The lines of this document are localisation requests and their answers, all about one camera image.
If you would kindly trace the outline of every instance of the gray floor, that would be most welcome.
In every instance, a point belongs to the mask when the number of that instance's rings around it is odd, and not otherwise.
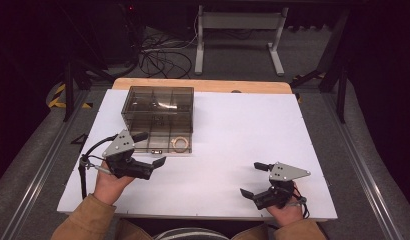
[[[266,43],[272,36],[274,32],[254,32],[248,40],[234,40],[226,35],[213,34],[205,41],[203,74],[195,76],[192,69],[190,77],[290,82],[293,76],[315,69],[330,32],[327,29],[300,30],[296,33],[285,31],[279,45],[279,55],[285,69],[284,77],[276,77],[266,50]],[[194,62],[195,46],[177,51],[186,54]],[[168,55],[168,58],[180,65],[187,63],[180,57]],[[142,77],[144,74],[136,69],[129,76]],[[319,80],[308,82],[295,89],[295,92],[301,95],[300,108],[339,217],[337,220],[321,223],[321,226],[330,239],[386,239],[388,237],[381,227],[380,218],[369,201],[369,193],[363,187],[365,184],[354,168],[348,144],[339,130],[337,119],[333,117],[333,99],[336,93],[319,93],[316,89],[318,82]],[[21,149],[0,181],[0,239],[11,222],[16,224],[6,232],[5,239],[48,239],[66,218],[56,212],[56,207],[78,160],[80,145],[70,142],[83,133],[89,133],[107,88],[110,88],[110,84],[98,82],[89,92],[76,90],[77,95],[87,96],[83,101],[93,103],[93,108],[79,109],[72,124],[62,123],[64,109],[52,108],[51,113]],[[410,239],[410,206],[375,150],[350,84],[347,88],[345,112],[347,123],[343,127],[350,133],[355,150],[371,172],[400,235],[404,239]],[[63,136],[61,147],[56,152],[49,152],[50,147],[57,144],[54,142],[57,136]],[[51,164],[50,173],[34,191],[30,184],[33,179],[39,179],[36,173],[45,166],[45,162]],[[21,212],[23,206],[19,207],[19,204],[26,199],[24,196],[27,190],[33,192],[33,201],[23,209],[25,211],[22,211],[22,218],[16,216],[13,220],[15,212]],[[112,233],[113,228],[107,239],[112,239]]]

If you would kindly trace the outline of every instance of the white tabletop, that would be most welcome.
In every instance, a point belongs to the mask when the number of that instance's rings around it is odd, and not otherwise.
[[[125,128],[121,115],[128,90],[108,90],[82,150]],[[336,219],[324,175],[308,135],[295,95],[195,92],[192,154],[170,156],[150,180],[136,179],[116,202],[124,217],[267,220],[269,213],[240,193],[255,194],[270,187],[269,172],[254,162],[282,162],[309,170],[296,179],[308,199],[311,218]],[[101,156],[109,144],[93,151]],[[134,155],[152,162],[153,155]],[[81,202],[78,163],[58,205],[70,213]],[[86,172],[87,192],[93,192],[97,172]]]

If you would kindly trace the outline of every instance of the human hand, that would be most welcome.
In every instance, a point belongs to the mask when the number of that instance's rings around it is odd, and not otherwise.
[[[108,169],[108,165],[105,161],[102,162],[101,166]],[[93,196],[103,203],[113,205],[123,193],[124,188],[133,180],[133,177],[124,176],[117,178],[115,175],[98,171]]]
[[[295,184],[294,193],[297,196],[299,196],[299,193],[296,190],[296,184]],[[294,203],[297,201],[298,200],[294,196],[292,196],[289,203]],[[302,205],[300,204],[298,205],[286,204],[286,206],[283,207],[282,209],[279,209],[276,206],[270,206],[270,207],[267,207],[267,211],[276,219],[280,227],[284,227],[286,225],[289,225],[291,223],[304,219],[304,217],[302,216]]]

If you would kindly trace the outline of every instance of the wire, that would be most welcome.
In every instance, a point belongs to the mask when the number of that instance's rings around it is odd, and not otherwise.
[[[139,69],[147,75],[148,78],[162,75],[164,78],[190,78],[189,72],[192,69],[192,61],[183,53],[168,51],[168,50],[180,50],[187,48],[188,46],[194,44],[196,36],[189,42],[178,40],[174,37],[165,35],[163,33],[155,33],[147,36],[141,47],[139,54]],[[187,67],[182,67],[176,64],[171,58],[178,57],[180,59],[185,59],[187,61]]]
[[[306,198],[302,197],[301,192],[299,192],[298,188],[294,187],[295,190],[298,192],[298,195],[296,195],[295,193],[293,193],[293,196],[299,201],[301,202],[301,204],[304,206],[304,213],[302,214],[302,217],[307,219],[310,216],[310,211],[308,210],[308,206],[306,203]]]
[[[99,159],[99,160],[102,160],[102,161],[105,161],[105,158],[101,158],[101,157],[98,157],[98,156],[95,156],[95,155],[89,155],[89,156],[87,156],[88,158],[96,158],[96,159]]]
[[[99,141],[98,143],[96,143],[95,145],[93,145],[89,150],[87,150],[87,152],[85,154],[81,155],[80,161],[81,162],[87,162],[89,163],[89,157],[90,157],[90,153],[93,152],[93,150],[95,150],[97,147],[99,147],[100,145],[102,145],[105,142],[109,142],[109,141],[113,141],[116,137],[118,136],[118,134],[115,134],[112,137],[107,137],[101,141]]]

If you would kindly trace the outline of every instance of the translucent plastic box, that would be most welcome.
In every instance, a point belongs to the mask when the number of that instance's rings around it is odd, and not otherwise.
[[[136,152],[191,153],[192,87],[132,86],[121,112],[131,135],[149,133]]]

